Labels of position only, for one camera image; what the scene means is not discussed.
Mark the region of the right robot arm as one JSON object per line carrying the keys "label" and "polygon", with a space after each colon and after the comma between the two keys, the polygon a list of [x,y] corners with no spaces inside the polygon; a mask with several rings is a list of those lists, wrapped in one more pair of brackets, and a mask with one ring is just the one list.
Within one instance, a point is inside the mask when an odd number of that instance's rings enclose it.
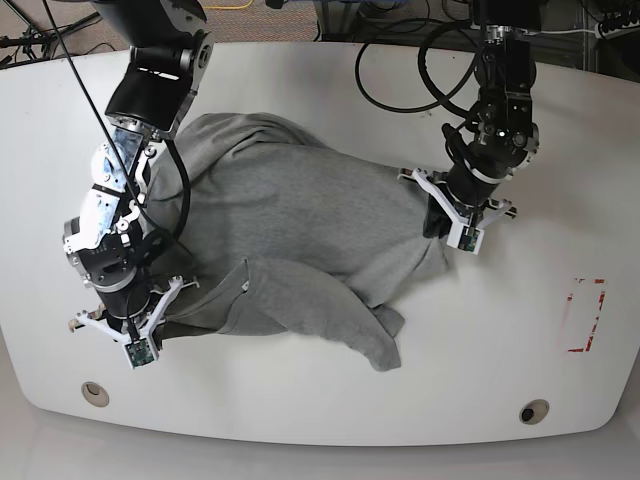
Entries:
{"label": "right robot arm", "polygon": [[[71,330],[95,328],[124,350],[132,367],[157,360],[154,332],[187,287],[180,275],[158,287],[151,264],[178,245],[191,187],[174,142],[204,76],[213,39],[197,1],[96,1],[96,11],[129,43],[129,63],[105,116],[114,130],[91,160],[93,185],[78,217],[64,227],[63,248],[101,304],[83,311]],[[177,169],[182,204],[176,224],[159,226],[147,214],[150,162],[164,143]]]}

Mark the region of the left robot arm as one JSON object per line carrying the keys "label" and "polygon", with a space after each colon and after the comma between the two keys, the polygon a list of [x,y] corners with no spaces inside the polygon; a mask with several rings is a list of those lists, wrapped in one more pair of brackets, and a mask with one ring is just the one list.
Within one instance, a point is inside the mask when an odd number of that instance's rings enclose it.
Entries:
{"label": "left robot arm", "polygon": [[[439,37],[471,27],[479,31],[471,65],[479,90],[477,101],[463,109],[435,85],[426,56]],[[443,125],[445,151],[453,166],[428,177],[442,195],[430,202],[425,236],[451,236],[453,217],[459,215],[465,224],[462,237],[470,240],[485,227],[487,210],[515,215],[515,209],[491,196],[539,148],[531,98],[536,66],[531,45],[523,37],[540,29],[537,1],[474,1],[469,20],[439,25],[426,34],[418,54],[421,79],[438,105],[461,117],[463,128],[474,138],[466,142],[460,128]]]}

